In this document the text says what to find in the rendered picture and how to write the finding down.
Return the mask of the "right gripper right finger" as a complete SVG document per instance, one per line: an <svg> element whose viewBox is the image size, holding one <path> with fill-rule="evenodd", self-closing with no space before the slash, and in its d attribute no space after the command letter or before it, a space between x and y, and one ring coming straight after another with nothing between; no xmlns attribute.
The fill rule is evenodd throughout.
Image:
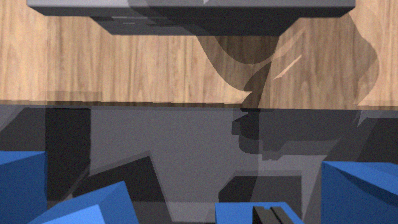
<svg viewBox="0 0 398 224"><path fill-rule="evenodd" d="M290 219L290 217L286 214L282 207L271 206L268 211L270 212L277 224L294 224L294 222Z"/></svg>

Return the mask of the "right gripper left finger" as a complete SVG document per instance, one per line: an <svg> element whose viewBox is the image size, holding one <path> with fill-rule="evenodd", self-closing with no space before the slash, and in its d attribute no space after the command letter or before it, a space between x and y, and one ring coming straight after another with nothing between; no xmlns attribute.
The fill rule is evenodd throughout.
<svg viewBox="0 0 398 224"><path fill-rule="evenodd" d="M252 224L277 224L272 215L263 206L253 206Z"/></svg>

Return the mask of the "tall dark blue block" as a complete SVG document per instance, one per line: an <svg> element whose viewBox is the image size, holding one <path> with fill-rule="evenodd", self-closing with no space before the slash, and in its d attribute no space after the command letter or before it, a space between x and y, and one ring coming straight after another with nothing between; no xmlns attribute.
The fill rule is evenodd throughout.
<svg viewBox="0 0 398 224"><path fill-rule="evenodd" d="M252 224L253 206L281 206L294 224L304 224L286 202L215 203L215 224Z"/></svg>
<svg viewBox="0 0 398 224"><path fill-rule="evenodd" d="M398 165L322 161L321 224L398 224Z"/></svg>
<svg viewBox="0 0 398 224"><path fill-rule="evenodd" d="M28 224L139 224L124 181L61 202Z"/></svg>
<svg viewBox="0 0 398 224"><path fill-rule="evenodd" d="M0 224L27 224L47 211L48 152L0 151Z"/></svg>

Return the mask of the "grey crate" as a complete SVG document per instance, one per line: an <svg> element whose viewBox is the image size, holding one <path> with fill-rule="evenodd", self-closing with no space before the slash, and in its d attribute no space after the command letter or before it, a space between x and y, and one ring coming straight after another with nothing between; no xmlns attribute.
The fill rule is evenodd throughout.
<svg viewBox="0 0 398 224"><path fill-rule="evenodd" d="M299 18L340 18L356 0L27 0L27 6L44 16L90 17L111 35L281 36Z"/></svg>

